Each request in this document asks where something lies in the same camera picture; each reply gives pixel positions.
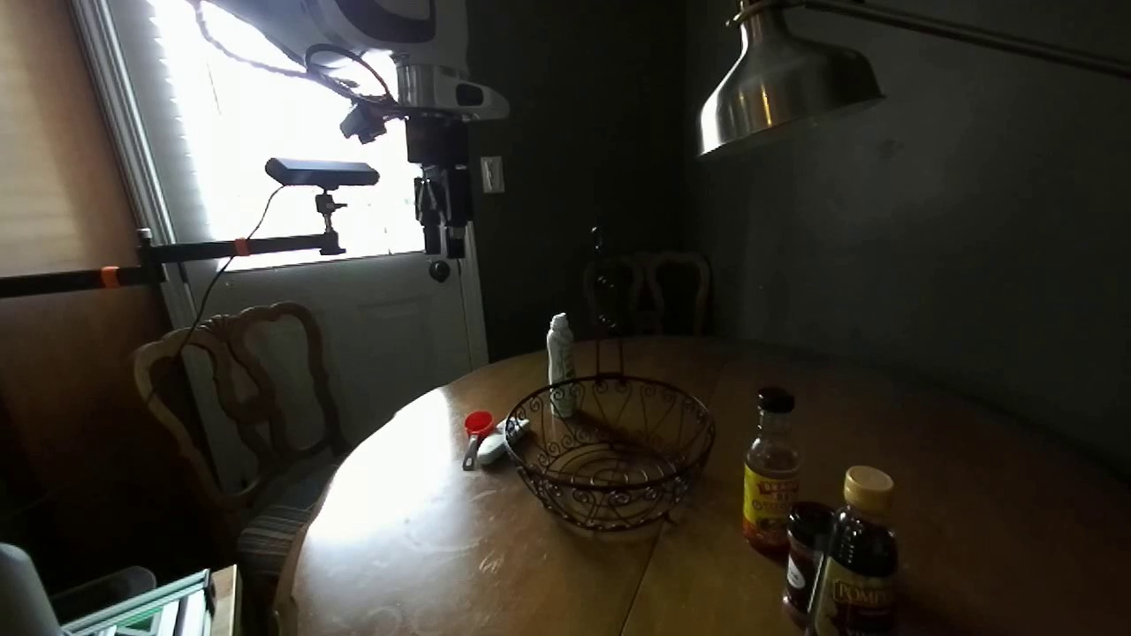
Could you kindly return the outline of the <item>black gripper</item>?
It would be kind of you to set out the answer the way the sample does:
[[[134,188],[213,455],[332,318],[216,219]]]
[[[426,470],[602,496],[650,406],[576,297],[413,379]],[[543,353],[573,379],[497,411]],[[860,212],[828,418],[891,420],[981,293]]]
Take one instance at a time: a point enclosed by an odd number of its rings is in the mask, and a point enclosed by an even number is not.
[[[465,259],[470,158],[465,122],[450,114],[420,114],[405,122],[413,178],[413,212],[426,253]]]

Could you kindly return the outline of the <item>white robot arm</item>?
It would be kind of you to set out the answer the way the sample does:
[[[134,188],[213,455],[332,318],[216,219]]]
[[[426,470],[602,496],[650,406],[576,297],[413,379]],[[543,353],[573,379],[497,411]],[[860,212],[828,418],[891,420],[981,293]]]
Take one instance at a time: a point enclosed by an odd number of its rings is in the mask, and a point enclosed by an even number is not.
[[[216,2],[261,32],[294,60],[294,79],[316,80],[351,102],[338,131],[361,146],[388,121],[405,122],[413,207],[425,250],[464,259],[470,227],[470,128],[506,121],[497,87],[470,79],[465,0],[192,0]],[[388,54],[397,80],[364,95],[332,73],[337,60],[364,62]]]

